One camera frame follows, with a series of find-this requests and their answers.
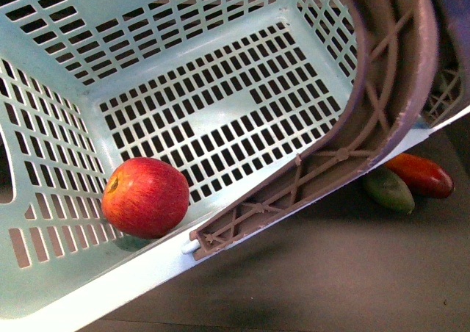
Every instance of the red apple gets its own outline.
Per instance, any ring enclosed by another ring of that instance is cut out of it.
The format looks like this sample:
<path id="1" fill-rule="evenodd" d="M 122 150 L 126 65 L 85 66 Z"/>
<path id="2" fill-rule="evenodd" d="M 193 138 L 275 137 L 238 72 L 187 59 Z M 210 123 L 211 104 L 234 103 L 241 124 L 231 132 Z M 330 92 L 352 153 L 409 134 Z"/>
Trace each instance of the red apple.
<path id="1" fill-rule="evenodd" d="M 115 169 L 103 193 L 105 218 L 120 231 L 143 239 L 163 237 L 187 212 L 184 175 L 158 159 L 128 159 Z"/>

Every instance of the plastic basket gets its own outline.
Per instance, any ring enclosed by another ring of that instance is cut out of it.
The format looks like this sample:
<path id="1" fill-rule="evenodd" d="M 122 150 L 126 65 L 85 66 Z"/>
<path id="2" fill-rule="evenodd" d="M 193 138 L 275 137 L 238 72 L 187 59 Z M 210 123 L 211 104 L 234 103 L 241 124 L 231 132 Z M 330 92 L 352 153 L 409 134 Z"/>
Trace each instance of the plastic basket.
<path id="1" fill-rule="evenodd" d="M 445 125 L 470 104 L 470 0 L 434 0 L 441 39 L 439 66 L 423 117 L 431 126 Z"/>
<path id="2" fill-rule="evenodd" d="M 0 328 L 79 328 L 357 178 L 437 61 L 430 0 L 0 0 L 0 27 Z M 100 210 L 136 156 L 190 184 L 152 243 Z"/>

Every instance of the tomato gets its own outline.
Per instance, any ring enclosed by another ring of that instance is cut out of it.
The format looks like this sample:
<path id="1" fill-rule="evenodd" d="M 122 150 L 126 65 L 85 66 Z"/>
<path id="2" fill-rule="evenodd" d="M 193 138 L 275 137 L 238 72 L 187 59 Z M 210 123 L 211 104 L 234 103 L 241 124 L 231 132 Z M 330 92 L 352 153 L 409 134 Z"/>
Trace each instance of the tomato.
<path id="1" fill-rule="evenodd" d="M 405 182 L 388 168 L 381 166 L 362 177 L 367 194 L 380 205 L 396 212 L 410 214 L 413 196 Z"/>
<path id="2" fill-rule="evenodd" d="M 384 165 L 396 173 L 414 194 L 447 198 L 455 190 L 450 175 L 430 159 L 402 153 Z"/>

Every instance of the basket slot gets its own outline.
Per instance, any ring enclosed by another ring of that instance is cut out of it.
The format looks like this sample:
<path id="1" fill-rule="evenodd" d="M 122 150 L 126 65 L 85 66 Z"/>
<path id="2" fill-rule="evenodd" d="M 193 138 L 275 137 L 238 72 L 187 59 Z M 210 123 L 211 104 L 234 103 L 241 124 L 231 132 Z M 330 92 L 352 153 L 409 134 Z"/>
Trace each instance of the basket slot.
<path id="1" fill-rule="evenodd" d="M 13 250 L 15 251 L 15 257 L 18 261 L 18 266 L 20 268 L 31 266 L 31 260 L 29 259 L 29 253 L 26 248 L 22 230 L 19 228 L 10 228 L 8 232 L 10 233 L 10 239 Z"/>
<path id="2" fill-rule="evenodd" d="M 0 133 L 0 203 L 13 200 L 13 183 L 10 170 L 10 158 Z"/>
<path id="3" fill-rule="evenodd" d="M 76 252 L 78 249 L 77 249 L 75 238 L 72 235 L 70 226 L 63 225 L 61 228 L 62 228 L 63 237 L 65 238 L 65 242 L 67 243 L 68 251 L 70 253 Z"/>
<path id="4" fill-rule="evenodd" d="M 37 260 L 39 262 L 49 261 L 49 254 L 45 248 L 43 232 L 40 228 L 30 228 L 29 235 L 31 235 L 32 243 L 36 251 Z"/>
<path id="5" fill-rule="evenodd" d="M 52 248 L 54 249 L 54 255 L 60 257 L 64 255 L 64 249 L 57 233 L 56 227 L 47 227 L 48 237 L 51 241 Z"/>

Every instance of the light blue plastic basket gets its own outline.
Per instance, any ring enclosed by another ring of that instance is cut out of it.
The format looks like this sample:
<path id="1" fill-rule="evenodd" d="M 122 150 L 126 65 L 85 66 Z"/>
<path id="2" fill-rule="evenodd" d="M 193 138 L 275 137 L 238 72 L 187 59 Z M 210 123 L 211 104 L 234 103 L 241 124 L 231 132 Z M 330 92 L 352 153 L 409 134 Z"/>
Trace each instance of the light blue plastic basket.
<path id="1" fill-rule="evenodd" d="M 189 231 L 326 135 L 357 68 L 340 0 L 0 0 L 0 28 L 2 331 L 79 328 L 193 266 Z M 100 209 L 135 156 L 190 184 L 142 250 Z"/>

